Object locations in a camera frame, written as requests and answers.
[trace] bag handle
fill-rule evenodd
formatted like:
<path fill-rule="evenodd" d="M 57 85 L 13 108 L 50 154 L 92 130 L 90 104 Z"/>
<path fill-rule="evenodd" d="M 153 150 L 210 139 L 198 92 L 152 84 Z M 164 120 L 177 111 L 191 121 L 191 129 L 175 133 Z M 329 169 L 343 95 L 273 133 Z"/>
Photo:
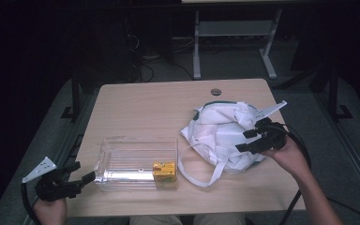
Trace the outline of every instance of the bag handle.
<path fill-rule="evenodd" d="M 230 154 L 228 156 L 226 156 L 222 161 L 220 161 L 216 165 L 216 168 L 213 171 L 213 174 L 212 174 L 212 177 L 210 178 L 210 181 L 209 182 L 202 182 L 202 181 L 199 181 L 198 179 L 194 178 L 193 176 L 189 175 L 186 172 L 186 170 L 185 170 L 185 168 L 183 166 L 182 157 L 183 157 L 183 152 L 186 149 L 184 149 L 180 153 L 180 157 L 179 157 L 178 163 L 177 163 L 181 174 L 183 174 L 189 182 L 191 182 L 192 184 L 194 184 L 196 186 L 199 186 L 199 187 L 202 187 L 202 188 L 207 188 L 207 187 L 213 185 L 213 183 L 215 183 L 220 178 L 221 174 L 223 173 L 224 167 L 226 166 L 227 161 L 229 160 Z"/>

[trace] handheld controller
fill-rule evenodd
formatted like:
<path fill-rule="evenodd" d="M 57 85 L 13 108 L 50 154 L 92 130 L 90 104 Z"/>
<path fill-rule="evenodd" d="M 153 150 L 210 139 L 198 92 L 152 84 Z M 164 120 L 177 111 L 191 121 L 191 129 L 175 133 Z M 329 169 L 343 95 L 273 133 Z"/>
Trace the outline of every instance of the handheld controller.
<path fill-rule="evenodd" d="M 281 149 L 285 146 L 285 136 L 288 131 L 280 123 L 273 123 L 268 117 L 256 122 L 255 129 L 244 132 L 246 138 L 262 137 L 251 143 L 237 144 L 235 147 L 240 152 L 249 151 L 252 154 L 261 153 L 270 148 Z"/>

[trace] dark background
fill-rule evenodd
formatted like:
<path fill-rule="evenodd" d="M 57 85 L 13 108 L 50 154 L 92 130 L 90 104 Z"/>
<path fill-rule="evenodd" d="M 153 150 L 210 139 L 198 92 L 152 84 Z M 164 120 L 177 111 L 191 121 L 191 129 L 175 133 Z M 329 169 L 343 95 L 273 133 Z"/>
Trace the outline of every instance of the dark background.
<path fill-rule="evenodd" d="M 137 79 L 133 63 L 139 55 L 129 50 L 128 34 L 140 37 L 142 44 L 156 48 L 168 61 L 173 60 L 171 36 L 193 35 L 192 11 L 133 16 L 56 7 L 55 1 L 0 1 L 0 198 L 74 70 L 85 92 L 103 83 L 131 83 Z M 204 14 L 212 19 L 214 15 L 231 17 Z M 293 36 L 300 39 L 293 68 L 334 62 L 360 97 L 360 2 L 285 8 L 277 38 Z"/>

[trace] metal stand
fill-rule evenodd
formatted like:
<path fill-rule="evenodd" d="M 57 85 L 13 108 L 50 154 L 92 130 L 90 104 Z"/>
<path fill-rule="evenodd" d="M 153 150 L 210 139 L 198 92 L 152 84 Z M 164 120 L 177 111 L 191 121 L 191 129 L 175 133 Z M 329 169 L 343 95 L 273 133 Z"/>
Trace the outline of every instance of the metal stand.
<path fill-rule="evenodd" d="M 276 79 L 277 74 L 269 58 L 271 46 L 277 31 L 282 9 L 278 9 L 274 20 L 266 21 L 225 21 L 225 22 L 201 22 L 199 11 L 195 12 L 195 37 L 194 37 L 194 80 L 200 80 L 201 64 L 199 56 L 200 37 L 220 36 L 268 36 L 267 43 L 260 49 L 262 61 L 270 79 Z"/>

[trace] gray floor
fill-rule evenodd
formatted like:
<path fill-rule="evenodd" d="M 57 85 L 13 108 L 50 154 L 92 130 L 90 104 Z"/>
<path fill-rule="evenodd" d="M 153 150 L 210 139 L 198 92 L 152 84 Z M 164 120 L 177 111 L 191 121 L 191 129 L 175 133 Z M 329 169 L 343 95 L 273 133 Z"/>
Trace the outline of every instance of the gray floor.
<path fill-rule="evenodd" d="M 203 52 L 201 55 L 202 80 L 264 78 L 270 86 L 289 80 L 297 71 L 290 71 L 290 64 L 297 41 L 276 41 L 270 53 L 278 78 L 274 81 L 267 78 L 258 49 L 262 42 L 251 40 L 242 48 L 222 48 L 220 52 Z M 151 82 L 175 82 L 191 80 L 191 52 L 180 52 L 175 55 L 171 65 L 164 60 L 145 61 L 154 70 Z M 145 80 L 151 76 L 151 70 L 142 67 Z M 322 184 L 326 195 L 344 203 L 360 212 L 360 102 L 352 87 L 339 81 L 338 103 L 346 105 L 353 119 L 340 120 L 334 123 L 327 113 L 327 95 L 314 94 L 308 89 L 311 78 L 306 78 L 287 90 L 273 90 L 277 101 L 286 100 L 288 105 L 281 109 L 285 122 L 295 128 L 303 137 L 312 158 L 312 171 Z M 71 105 L 70 81 L 63 86 L 52 104 L 45 120 L 30 144 L 22 163 L 0 202 L 0 224 L 30 224 L 22 208 L 20 183 L 44 158 L 50 157 L 60 165 L 75 143 L 83 134 L 88 118 L 93 110 L 98 90 L 94 94 L 83 94 L 82 111 L 74 123 L 62 119 L 63 110 Z M 35 192 L 29 188 L 30 200 L 35 199 Z M 336 203 L 335 209 L 345 224 L 360 224 L 360 216 Z M 246 213 L 255 224 L 278 224 L 284 212 Z M 76 217 L 69 218 L 68 224 L 126 224 L 126 217 Z M 304 211 L 293 211 L 287 224 L 308 224 Z"/>

